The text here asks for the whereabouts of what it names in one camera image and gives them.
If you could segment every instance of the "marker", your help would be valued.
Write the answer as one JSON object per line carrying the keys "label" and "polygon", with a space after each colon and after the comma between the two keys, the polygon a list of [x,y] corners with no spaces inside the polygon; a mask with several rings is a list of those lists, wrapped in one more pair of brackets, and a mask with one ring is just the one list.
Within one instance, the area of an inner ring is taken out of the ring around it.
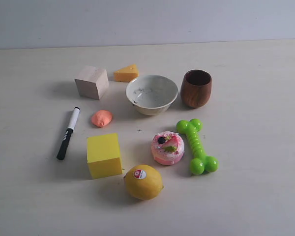
{"label": "marker", "polygon": [[74,130],[74,127],[75,127],[75,124],[76,124],[76,122],[78,120],[79,113],[80,113],[80,108],[75,107],[73,109],[72,116],[71,116],[68,128],[67,128],[67,130],[66,130],[66,132],[64,134],[64,137],[63,137],[63,140],[62,140],[62,143],[61,143],[58,155],[57,155],[58,160],[63,160],[64,157],[65,157],[65,153],[67,152],[67,148],[68,148],[68,145],[69,145],[71,134],[72,134],[72,132]]}

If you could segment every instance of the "white bowl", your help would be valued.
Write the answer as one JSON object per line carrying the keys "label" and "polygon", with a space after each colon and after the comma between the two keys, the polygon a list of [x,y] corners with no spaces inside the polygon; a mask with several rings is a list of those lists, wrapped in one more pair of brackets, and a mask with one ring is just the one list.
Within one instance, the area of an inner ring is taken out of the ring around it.
{"label": "white bowl", "polygon": [[177,95],[177,85],[160,75],[138,76],[126,89],[126,96],[135,109],[148,116],[166,111]]}

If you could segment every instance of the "wooden cup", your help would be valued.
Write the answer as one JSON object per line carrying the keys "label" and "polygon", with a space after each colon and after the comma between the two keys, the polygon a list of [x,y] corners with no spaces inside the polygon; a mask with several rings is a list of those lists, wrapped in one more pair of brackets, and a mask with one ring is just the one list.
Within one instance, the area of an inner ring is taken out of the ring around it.
{"label": "wooden cup", "polygon": [[190,70],[183,77],[180,88],[182,101],[189,107],[205,105],[211,96],[212,78],[203,70]]}

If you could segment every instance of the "white wall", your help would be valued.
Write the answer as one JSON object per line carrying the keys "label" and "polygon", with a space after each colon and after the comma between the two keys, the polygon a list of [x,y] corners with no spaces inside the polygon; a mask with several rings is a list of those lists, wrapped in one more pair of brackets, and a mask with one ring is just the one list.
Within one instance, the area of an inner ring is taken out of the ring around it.
{"label": "white wall", "polygon": [[0,0],[0,49],[295,38],[295,0]]}

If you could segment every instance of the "green dog bone toy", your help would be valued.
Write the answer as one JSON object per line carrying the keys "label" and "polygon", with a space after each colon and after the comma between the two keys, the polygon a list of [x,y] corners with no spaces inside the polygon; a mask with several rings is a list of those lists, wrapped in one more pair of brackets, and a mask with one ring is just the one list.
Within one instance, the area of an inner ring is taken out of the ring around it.
{"label": "green dog bone toy", "polygon": [[194,158],[190,162],[190,171],[194,175],[201,175],[204,171],[214,172],[218,169],[218,160],[213,156],[207,156],[200,141],[198,132],[202,123],[198,119],[191,121],[181,120],[176,125],[180,134],[186,134]]}

